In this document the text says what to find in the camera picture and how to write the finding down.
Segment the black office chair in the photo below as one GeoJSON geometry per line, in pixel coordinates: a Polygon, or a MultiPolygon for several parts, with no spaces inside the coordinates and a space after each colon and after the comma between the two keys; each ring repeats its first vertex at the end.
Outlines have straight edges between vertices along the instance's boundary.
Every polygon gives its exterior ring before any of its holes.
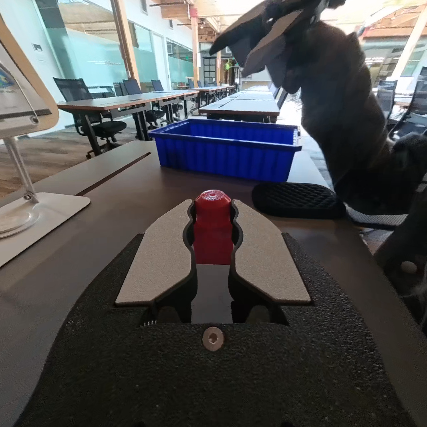
{"type": "Polygon", "coordinates": [[[349,199],[362,214],[406,215],[374,258],[425,335],[426,148],[426,132],[400,138],[385,164],[362,174],[360,187],[349,199]]]}
{"type": "MultiPolygon", "coordinates": [[[[93,100],[93,96],[83,79],[54,77],[53,80],[66,102],[93,100]]],[[[92,155],[97,156],[120,147],[115,135],[125,130],[125,122],[112,120],[109,112],[77,109],[67,110],[67,112],[73,116],[77,133],[89,139],[92,150],[86,154],[88,159],[91,159],[92,155]]]]}

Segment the blue plastic bin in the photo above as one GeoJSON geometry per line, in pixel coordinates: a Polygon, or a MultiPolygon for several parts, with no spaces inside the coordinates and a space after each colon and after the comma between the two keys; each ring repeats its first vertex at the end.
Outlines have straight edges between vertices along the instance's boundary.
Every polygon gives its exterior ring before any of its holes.
{"type": "Polygon", "coordinates": [[[302,150],[295,125],[186,119],[148,134],[163,167],[261,182],[287,181],[302,150]]]}

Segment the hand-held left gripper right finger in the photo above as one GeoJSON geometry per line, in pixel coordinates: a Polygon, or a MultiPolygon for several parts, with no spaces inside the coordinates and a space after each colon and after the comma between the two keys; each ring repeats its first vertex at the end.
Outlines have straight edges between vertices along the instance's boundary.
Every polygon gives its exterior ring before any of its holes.
{"type": "Polygon", "coordinates": [[[307,305],[311,297],[279,228],[240,200],[232,201],[234,250],[231,271],[238,282],[280,305],[307,305]]]}

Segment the red building block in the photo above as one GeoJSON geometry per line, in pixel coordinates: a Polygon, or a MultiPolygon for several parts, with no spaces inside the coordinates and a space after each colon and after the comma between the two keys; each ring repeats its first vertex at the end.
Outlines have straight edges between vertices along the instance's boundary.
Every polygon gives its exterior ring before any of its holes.
{"type": "Polygon", "coordinates": [[[194,243],[196,264],[230,265],[232,201],[224,192],[210,189],[195,199],[194,243]]]}

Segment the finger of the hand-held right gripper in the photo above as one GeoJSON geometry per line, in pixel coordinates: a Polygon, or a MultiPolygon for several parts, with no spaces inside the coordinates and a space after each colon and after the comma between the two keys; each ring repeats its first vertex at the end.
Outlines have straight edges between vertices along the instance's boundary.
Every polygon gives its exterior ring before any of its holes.
{"type": "Polygon", "coordinates": [[[268,33],[249,52],[242,69],[247,77],[268,70],[271,77],[283,77],[286,71],[287,47],[294,33],[301,33],[316,17],[315,9],[297,9],[275,21],[268,33]]]}
{"type": "Polygon", "coordinates": [[[262,2],[243,14],[225,31],[216,37],[210,48],[210,55],[231,48],[241,40],[248,40],[246,55],[271,30],[272,25],[289,11],[288,2],[262,2]]]}

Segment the wooden office desk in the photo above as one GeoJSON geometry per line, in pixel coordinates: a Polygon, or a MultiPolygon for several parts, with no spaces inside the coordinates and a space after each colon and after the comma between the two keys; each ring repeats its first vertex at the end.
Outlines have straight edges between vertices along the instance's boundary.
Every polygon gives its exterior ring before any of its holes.
{"type": "Polygon", "coordinates": [[[172,91],[172,92],[151,92],[120,97],[99,98],[93,100],[61,102],[57,106],[60,110],[90,110],[107,111],[113,119],[126,115],[134,116],[137,128],[137,138],[140,141],[149,141],[147,130],[147,120],[145,112],[152,109],[152,104],[159,106],[169,106],[180,101],[186,102],[189,99],[197,98],[198,89],[172,91]]]}
{"type": "Polygon", "coordinates": [[[276,123],[280,108],[274,85],[252,86],[198,109],[209,120],[276,123]]]}

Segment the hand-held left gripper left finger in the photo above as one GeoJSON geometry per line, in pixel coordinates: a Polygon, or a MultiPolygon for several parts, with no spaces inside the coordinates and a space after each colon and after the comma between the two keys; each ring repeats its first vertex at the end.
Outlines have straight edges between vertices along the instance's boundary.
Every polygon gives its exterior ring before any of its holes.
{"type": "Polygon", "coordinates": [[[117,306],[191,304],[198,290],[193,207],[192,199],[184,200],[146,229],[115,300],[117,306]]]}

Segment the printed instruction sheet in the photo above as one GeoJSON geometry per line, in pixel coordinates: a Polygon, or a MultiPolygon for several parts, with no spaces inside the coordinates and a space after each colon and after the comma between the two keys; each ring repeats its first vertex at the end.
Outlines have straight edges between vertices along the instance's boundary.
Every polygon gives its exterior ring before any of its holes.
{"type": "Polygon", "coordinates": [[[4,66],[0,66],[0,118],[29,116],[32,108],[17,80],[4,66]]]}

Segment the black textured wrist rest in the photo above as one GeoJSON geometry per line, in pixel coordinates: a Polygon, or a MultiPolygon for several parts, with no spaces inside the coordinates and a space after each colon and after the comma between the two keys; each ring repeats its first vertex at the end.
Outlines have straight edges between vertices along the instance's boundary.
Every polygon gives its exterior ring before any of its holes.
{"type": "Polygon", "coordinates": [[[252,190],[252,202],[261,213],[311,220],[337,220],[346,207],[329,188],[309,183],[260,183],[252,190]]]}

